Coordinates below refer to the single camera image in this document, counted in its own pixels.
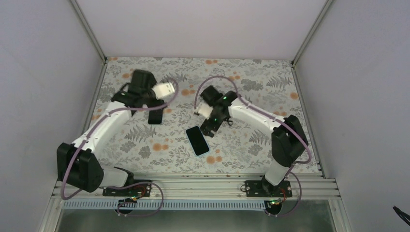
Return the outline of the black phone from beige case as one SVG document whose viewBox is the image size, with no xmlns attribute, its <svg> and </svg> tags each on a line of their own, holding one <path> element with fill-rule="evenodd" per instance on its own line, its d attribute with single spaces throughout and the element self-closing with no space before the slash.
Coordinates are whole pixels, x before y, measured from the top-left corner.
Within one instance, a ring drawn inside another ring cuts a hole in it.
<svg viewBox="0 0 410 232">
<path fill-rule="evenodd" d="M 162 119 L 163 119 L 163 108 L 149 111 L 148 124 L 159 125 L 162 123 Z"/>
</svg>

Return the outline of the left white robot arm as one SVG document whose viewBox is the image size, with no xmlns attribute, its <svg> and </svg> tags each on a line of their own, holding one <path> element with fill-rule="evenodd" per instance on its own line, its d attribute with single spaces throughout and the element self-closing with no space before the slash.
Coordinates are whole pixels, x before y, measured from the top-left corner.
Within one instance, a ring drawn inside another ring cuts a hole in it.
<svg viewBox="0 0 410 232">
<path fill-rule="evenodd" d="M 103 167 L 97 156 L 104 146 L 137 111 L 148 111 L 148 122 L 160 124 L 164 98 L 174 96 L 170 82 L 157 82 L 153 73 L 135 70 L 131 81 L 116 92 L 106 110 L 90 128 L 72 143 L 57 148 L 58 180 L 86 192 L 115 187 L 123 196 L 134 191 L 133 173 L 119 167 Z"/>
</svg>

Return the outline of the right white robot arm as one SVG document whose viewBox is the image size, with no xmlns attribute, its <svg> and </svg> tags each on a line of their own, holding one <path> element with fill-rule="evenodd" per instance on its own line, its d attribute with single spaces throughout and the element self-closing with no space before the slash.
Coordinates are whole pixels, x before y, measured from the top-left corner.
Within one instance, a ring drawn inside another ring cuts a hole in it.
<svg viewBox="0 0 410 232">
<path fill-rule="evenodd" d="M 208 86 L 200 96 L 204 102 L 196 108 L 195 114 L 205 117 L 200 126 L 203 135 L 213 137 L 224 121 L 233 118 L 253 126 L 271 139 L 274 160 L 263 176 L 262 191 L 268 197 L 275 196 L 280 191 L 280 183 L 308 146 L 299 119 L 294 115 L 277 118 L 240 98 L 236 92 L 222 94 L 213 86 Z"/>
</svg>

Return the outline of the black object at corner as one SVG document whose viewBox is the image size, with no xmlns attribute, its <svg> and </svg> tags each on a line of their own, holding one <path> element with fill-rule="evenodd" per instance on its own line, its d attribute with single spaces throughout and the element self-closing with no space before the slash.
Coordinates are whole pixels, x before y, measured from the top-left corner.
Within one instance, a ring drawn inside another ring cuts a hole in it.
<svg viewBox="0 0 410 232">
<path fill-rule="evenodd" d="M 410 226 L 410 216 L 409 214 L 403 212 L 398 207 L 393 206 L 394 212 L 407 224 Z"/>
</svg>

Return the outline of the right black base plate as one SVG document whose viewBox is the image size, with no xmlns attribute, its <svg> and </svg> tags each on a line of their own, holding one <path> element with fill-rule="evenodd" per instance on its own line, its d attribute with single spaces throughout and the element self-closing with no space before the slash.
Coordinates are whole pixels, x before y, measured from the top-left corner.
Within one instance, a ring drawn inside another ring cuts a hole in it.
<svg viewBox="0 0 410 232">
<path fill-rule="evenodd" d="M 246 194 L 248 198 L 257 197 L 292 197 L 292 187 L 290 181 L 282 180 L 278 185 L 274 186 L 266 180 L 247 180 L 240 187 L 240 190 Z"/>
</svg>

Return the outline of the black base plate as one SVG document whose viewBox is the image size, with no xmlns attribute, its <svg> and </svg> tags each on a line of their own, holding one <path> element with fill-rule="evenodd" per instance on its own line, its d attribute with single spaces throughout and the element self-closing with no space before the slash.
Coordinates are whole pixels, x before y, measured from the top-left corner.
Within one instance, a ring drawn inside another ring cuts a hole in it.
<svg viewBox="0 0 410 232">
<path fill-rule="evenodd" d="M 292 187 L 290 181 L 282 180 L 278 185 L 274 186 L 266 180 L 247 180 L 240 187 L 240 190 L 246 194 L 248 198 L 257 197 L 292 197 Z"/>
<path fill-rule="evenodd" d="M 126 184 L 131 187 L 125 189 L 104 188 L 102 195 L 104 197 L 149 197 L 152 189 L 150 180 L 134 180 L 133 184 Z"/>
</svg>

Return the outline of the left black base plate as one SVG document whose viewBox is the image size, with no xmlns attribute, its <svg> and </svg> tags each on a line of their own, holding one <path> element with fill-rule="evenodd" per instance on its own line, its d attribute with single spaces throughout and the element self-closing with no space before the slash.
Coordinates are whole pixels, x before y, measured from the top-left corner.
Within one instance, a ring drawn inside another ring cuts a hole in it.
<svg viewBox="0 0 410 232">
<path fill-rule="evenodd" d="M 134 180 L 133 184 L 126 184 L 131 187 L 125 189 L 104 188 L 102 195 L 104 197 L 149 197 L 152 189 L 150 180 Z"/>
</svg>

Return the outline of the aluminium rail frame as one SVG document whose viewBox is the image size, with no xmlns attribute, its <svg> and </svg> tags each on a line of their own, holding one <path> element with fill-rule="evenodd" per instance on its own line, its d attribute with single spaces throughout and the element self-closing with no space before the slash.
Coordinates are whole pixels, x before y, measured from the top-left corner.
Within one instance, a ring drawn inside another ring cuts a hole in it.
<svg viewBox="0 0 410 232">
<path fill-rule="evenodd" d="M 261 174 L 135 174 L 138 180 L 151 180 L 159 185 L 167 200 L 244 200 L 246 194 L 240 187 L 246 180 L 260 180 Z M 303 200 L 339 199 L 335 179 L 320 174 L 289 176 L 293 196 Z"/>
</svg>

